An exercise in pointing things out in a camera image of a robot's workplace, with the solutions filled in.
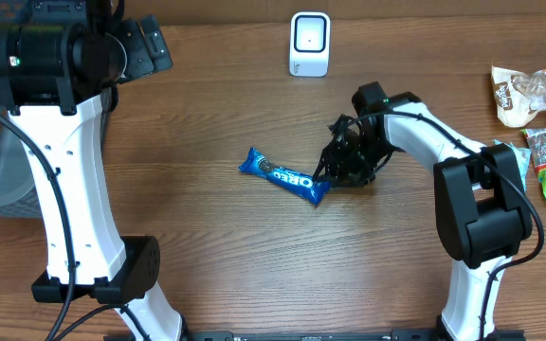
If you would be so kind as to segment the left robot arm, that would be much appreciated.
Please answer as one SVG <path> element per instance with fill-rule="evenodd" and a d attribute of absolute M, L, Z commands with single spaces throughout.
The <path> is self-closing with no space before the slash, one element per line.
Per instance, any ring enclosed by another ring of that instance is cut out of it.
<path fill-rule="evenodd" d="M 173 65 L 159 24 L 126 18 L 119 1 L 27 7 L 24 22 L 0 24 L 0 121 L 23 143 L 45 224 L 47 266 L 32 295 L 63 312 L 92 297 L 133 340 L 187 340 L 158 282 L 157 239 L 118 233 L 101 151 L 118 86 Z"/>

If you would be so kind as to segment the blue Oreo cookie pack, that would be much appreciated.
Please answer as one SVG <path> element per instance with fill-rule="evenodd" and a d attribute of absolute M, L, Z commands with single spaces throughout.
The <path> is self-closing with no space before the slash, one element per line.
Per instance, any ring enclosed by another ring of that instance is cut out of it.
<path fill-rule="evenodd" d="M 318 206 L 330 191 L 329 182 L 317 182 L 311 175 L 278 166 L 255 148 L 238 167 L 240 172 L 261 177 Z"/>

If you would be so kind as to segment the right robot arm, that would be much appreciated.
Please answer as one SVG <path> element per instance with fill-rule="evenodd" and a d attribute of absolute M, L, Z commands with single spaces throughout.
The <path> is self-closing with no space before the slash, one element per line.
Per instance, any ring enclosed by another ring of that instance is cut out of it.
<path fill-rule="evenodd" d="M 493 318 L 504 271 L 519 264 L 520 245 L 533 230 L 514 152 L 460 135 L 411 92 L 390 97 L 377 81 L 360 86 L 352 105 L 354 117 L 330 125 L 314 179 L 363 187 L 400 152 L 431 172 L 437 234 L 453 262 L 446 305 L 429 339 L 524 339 L 522 331 L 497 329 Z"/>

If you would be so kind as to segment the teal snack packet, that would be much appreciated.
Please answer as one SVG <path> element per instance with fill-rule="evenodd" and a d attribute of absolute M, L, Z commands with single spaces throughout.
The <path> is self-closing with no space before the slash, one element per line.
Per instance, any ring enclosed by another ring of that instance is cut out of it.
<path fill-rule="evenodd" d="M 494 139 L 493 143 L 495 145 L 506 145 L 513 151 L 519 166 L 519 174 L 523 185 L 523 190 L 527 191 L 527 173 L 531 159 L 531 151 L 528 148 L 517 147 L 511 142 L 505 143 L 497 139 Z"/>

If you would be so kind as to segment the beige paper pouch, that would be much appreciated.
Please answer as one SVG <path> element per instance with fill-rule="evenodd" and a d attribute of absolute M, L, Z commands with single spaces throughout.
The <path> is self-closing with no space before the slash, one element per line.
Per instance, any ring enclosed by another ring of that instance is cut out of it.
<path fill-rule="evenodd" d="M 526 74 L 493 66 L 491 82 L 497 116 L 505 126 L 524 127 L 546 112 L 546 69 Z"/>

